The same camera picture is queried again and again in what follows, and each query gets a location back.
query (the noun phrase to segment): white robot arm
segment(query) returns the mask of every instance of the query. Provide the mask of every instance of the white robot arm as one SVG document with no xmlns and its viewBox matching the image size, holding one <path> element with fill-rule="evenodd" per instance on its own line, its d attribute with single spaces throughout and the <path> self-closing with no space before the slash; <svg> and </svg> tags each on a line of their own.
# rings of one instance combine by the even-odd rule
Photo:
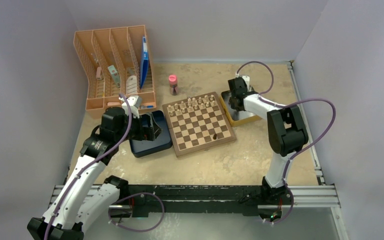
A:
<svg viewBox="0 0 384 240">
<path fill-rule="evenodd" d="M 263 181 L 266 181 L 270 189 L 283 187 L 291 168 L 291 164 L 288 164 L 290 157 L 308 142 L 308 134 L 298 106 L 285 108 L 283 104 L 250 91 L 249 76 L 239 76 L 228 83 L 232 109 L 256 114 L 267 121 L 273 156 Z M 290 124 L 290 127 L 286 128 L 285 123 Z"/>
<path fill-rule="evenodd" d="M 108 108 L 102 115 L 101 124 L 95 127 L 90 137 L 84 141 L 74 171 L 55 202 L 42 218 L 34 217 L 30 220 L 27 229 L 33 239 L 44 239 L 43 231 L 49 224 L 53 230 L 47 235 L 48 239 L 82 239 L 84 232 L 103 211 L 108 209 L 109 205 L 126 197 L 121 196 L 120 189 L 127 187 L 129 183 L 117 177 L 115 179 L 109 177 L 98 192 L 85 202 L 91 186 L 118 152 L 117 147 L 100 161 L 91 164 L 115 146 L 126 132 L 128 127 L 127 104 L 129 104 L 132 114 L 127 139 L 153 141 L 161 133 L 161 129 L 157 124 L 153 124 L 152 119 L 146 121 L 148 125 L 144 126 L 138 111 L 142 102 L 139 96 L 130 96 L 126 102 L 122 98 L 120 100 L 122 101 L 121 107 Z M 60 203 L 58 211 L 56 211 L 57 203 Z"/>
</svg>

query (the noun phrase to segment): metal frame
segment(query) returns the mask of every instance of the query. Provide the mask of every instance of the metal frame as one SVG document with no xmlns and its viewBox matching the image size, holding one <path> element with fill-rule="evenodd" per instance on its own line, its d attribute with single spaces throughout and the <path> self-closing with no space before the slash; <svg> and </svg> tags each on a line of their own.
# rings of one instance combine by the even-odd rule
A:
<svg viewBox="0 0 384 240">
<path fill-rule="evenodd" d="M 149 185 L 154 188 L 157 187 L 170 187 L 171 185 Z M 56 185 L 52 192 L 52 197 L 50 199 L 49 205 L 51 205 L 61 193 L 64 185 Z M 89 192 L 87 193 L 84 201 L 89 200 L 94 194 L 98 192 L 98 188 L 101 185 L 93 185 Z M 172 185 L 172 187 L 194 187 L 194 185 Z M 290 186 L 292 194 L 294 196 L 294 208 L 338 208 L 340 206 L 337 191 L 335 186 Z M 110 209 L 123 208 L 120 205 L 110 205 Z M 272 209 L 277 208 L 277 205 L 259 205 L 259 209 Z"/>
</svg>

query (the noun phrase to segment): gray wall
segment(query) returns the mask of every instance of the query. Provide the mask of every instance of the gray wall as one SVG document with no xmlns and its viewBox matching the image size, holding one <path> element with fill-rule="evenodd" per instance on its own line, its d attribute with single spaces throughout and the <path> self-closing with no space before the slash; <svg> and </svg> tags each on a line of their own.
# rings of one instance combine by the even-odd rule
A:
<svg viewBox="0 0 384 240">
<path fill-rule="evenodd" d="M 316 146 L 353 240 L 384 239 L 384 1 L 331 0 L 296 58 L 303 98 L 337 121 Z M 331 117 L 305 106 L 314 136 Z"/>
<path fill-rule="evenodd" d="M 67 174 L 86 77 L 63 0 L 0 0 L 0 239 L 30 239 Z"/>
<path fill-rule="evenodd" d="M 155 61 L 289 61 L 328 0 L 65 0 L 80 30 L 146 25 Z"/>
</svg>

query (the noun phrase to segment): yellow tray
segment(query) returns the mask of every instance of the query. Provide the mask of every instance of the yellow tray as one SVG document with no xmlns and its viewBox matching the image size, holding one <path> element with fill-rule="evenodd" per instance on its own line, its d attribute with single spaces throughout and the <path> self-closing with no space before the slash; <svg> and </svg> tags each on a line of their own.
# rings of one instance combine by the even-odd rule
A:
<svg viewBox="0 0 384 240">
<path fill-rule="evenodd" d="M 229 112 L 228 106 L 226 105 L 225 100 L 223 99 L 222 95 L 223 94 L 220 94 L 220 96 L 219 96 L 220 103 L 221 103 L 221 106 L 223 106 L 223 109 L 226 112 L 227 119 L 229 120 L 229 123 L 232 127 L 237 127 L 237 126 L 244 125 L 247 123 L 252 123 L 252 122 L 255 122 L 255 121 L 258 121 L 261 119 L 261 117 L 254 115 L 254 116 L 250 116 L 250 117 L 247 117 L 247 118 L 244 118 L 241 120 L 237 120 L 237 121 L 233 120 L 232 116 Z"/>
</svg>

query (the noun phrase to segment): purple cable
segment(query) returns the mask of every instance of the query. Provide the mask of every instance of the purple cable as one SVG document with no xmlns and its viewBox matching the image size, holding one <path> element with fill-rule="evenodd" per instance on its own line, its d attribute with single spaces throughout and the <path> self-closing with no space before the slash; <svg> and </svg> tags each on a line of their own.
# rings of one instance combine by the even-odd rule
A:
<svg viewBox="0 0 384 240">
<path fill-rule="evenodd" d="M 140 192 L 140 193 L 135 193 L 135 194 L 133 194 L 133 195 L 127 196 L 127 197 L 125 197 L 125 198 L 122 198 L 122 199 L 120 199 L 120 200 L 114 202 L 113 204 L 119 204 L 119 203 L 122 203 L 123 201 L 125 201 L 125 200 L 127 200 L 127 199 L 131 199 L 131 198 L 133 198 L 133 197 L 136 197 L 136 196 L 139 196 L 139 195 L 142 195 L 142 194 L 143 194 L 143 195 L 153 196 L 154 198 L 156 198 L 156 199 L 158 200 L 159 204 L 161 204 L 161 209 L 162 209 L 161 217 L 159 218 L 159 221 L 158 221 L 153 227 L 150 227 L 150 228 L 148 228 L 148 229 L 134 229 L 134 228 L 130 228 L 130 227 L 127 227 L 127 226 L 120 225 L 119 223 L 117 223 L 117 222 L 115 222 L 115 221 L 113 221 L 113 220 L 111 219 L 111 213 L 110 213 L 110 210 L 108 209 L 108 217 L 109 217 L 109 219 L 111 219 L 110 222 L 111 222 L 112 224 L 114 224 L 115 226 L 117 226 L 117 227 L 120 227 L 120 228 L 122 228 L 122 229 L 129 230 L 129 231 L 132 231 L 132 232 L 136 232 L 136 233 L 144 233 L 144 232 L 148 232 L 148 231 L 154 230 L 156 227 L 158 227 L 158 226 L 160 225 L 160 223 L 163 221 L 163 218 L 164 218 L 164 211 L 165 211 L 165 209 L 164 209 L 163 201 L 161 201 L 161 199 L 160 199 L 157 195 L 152 194 L 152 193 L 150 193 L 150 192 Z"/>
<path fill-rule="evenodd" d="M 267 66 L 267 64 L 265 64 L 264 62 L 262 62 L 262 61 L 249 61 L 249 62 L 245 62 L 245 63 L 242 64 L 242 66 L 240 66 L 239 69 L 236 71 L 236 75 L 238 76 L 238 75 L 239 75 L 239 71 L 240 71 L 243 67 L 245 67 L 246 65 L 248 65 L 248 64 L 261 64 L 261 65 L 263 65 L 263 66 L 270 72 L 270 75 L 271 75 L 271 84 L 270 84 L 270 87 L 269 87 L 267 90 L 260 92 L 259 94 L 266 94 L 266 93 L 270 92 L 270 90 L 272 90 L 272 88 L 273 88 L 273 84 L 275 83 L 275 75 L 273 75 L 273 72 L 272 72 L 272 70 L 270 69 L 270 67 Z"/>
<path fill-rule="evenodd" d="M 119 96 L 121 98 L 123 98 L 125 103 L 127 103 L 127 98 L 122 93 L 119 93 Z M 84 166 L 82 169 L 80 169 L 80 171 L 77 173 L 78 176 L 81 176 L 83 174 L 83 172 L 86 171 L 86 169 L 88 169 L 93 164 L 99 162 L 101 159 L 105 158 L 108 154 L 110 154 L 112 151 L 114 151 L 122 142 L 124 142 L 124 140 L 126 139 L 127 135 L 129 134 L 130 127 L 132 126 L 132 109 L 130 108 L 130 105 L 128 103 L 126 105 L 127 105 L 127 110 L 128 110 L 128 124 L 127 124 L 126 132 L 124 133 L 123 137 L 121 137 L 120 141 L 118 141 L 113 147 L 111 147 L 104 154 L 102 154 L 101 156 L 95 158 L 95 160 L 91 161 L 86 166 Z M 61 205 L 63 204 L 64 200 L 67 197 L 67 194 L 70 192 L 70 190 L 72 189 L 72 187 L 76 183 L 77 179 L 78 178 L 74 178 L 73 181 L 71 181 L 68 184 L 68 187 L 65 190 L 65 192 L 61 195 L 61 198 L 59 199 L 59 202 L 56 204 L 55 210 L 53 211 L 54 215 L 50 217 L 49 223 L 46 226 L 45 235 L 44 235 L 43 240 L 48 240 L 49 231 L 51 229 L 52 223 L 54 222 L 55 215 L 57 215 L 58 210 L 61 208 Z"/>
</svg>

